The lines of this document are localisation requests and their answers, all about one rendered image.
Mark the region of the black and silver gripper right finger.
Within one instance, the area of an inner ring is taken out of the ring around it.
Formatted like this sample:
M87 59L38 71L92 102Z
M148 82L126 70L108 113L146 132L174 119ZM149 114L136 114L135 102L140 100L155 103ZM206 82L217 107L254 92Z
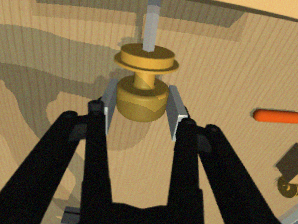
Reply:
M169 85L166 113L175 141L167 199L171 224L205 224L198 155L224 224L282 224L222 130L214 124L198 126L175 85Z

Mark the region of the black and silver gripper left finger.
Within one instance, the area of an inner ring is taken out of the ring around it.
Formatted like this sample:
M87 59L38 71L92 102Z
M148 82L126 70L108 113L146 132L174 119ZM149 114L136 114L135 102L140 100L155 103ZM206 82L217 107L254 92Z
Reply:
M84 139L79 224L115 224L106 135L116 107L117 84L118 79L110 79L102 98L88 102L87 115L60 114L1 189L0 224L41 223Z

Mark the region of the orange rounded bar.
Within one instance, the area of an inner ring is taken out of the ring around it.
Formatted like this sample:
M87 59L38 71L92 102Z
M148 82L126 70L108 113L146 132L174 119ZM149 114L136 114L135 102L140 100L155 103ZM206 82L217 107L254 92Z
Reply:
M298 112L257 109L253 118L260 122L298 123Z

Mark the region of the brass door knob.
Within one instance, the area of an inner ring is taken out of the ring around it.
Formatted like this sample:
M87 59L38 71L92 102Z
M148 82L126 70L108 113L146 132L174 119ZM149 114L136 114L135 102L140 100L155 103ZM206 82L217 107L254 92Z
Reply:
M116 64L135 72L118 82L116 106L121 115L136 122L151 122L163 116L169 88L155 76L179 69L175 53L155 45L160 6L161 0L148 0L143 43L125 44L114 56Z
M277 187L280 194L286 198L298 196L298 184L288 183L283 176L278 179Z

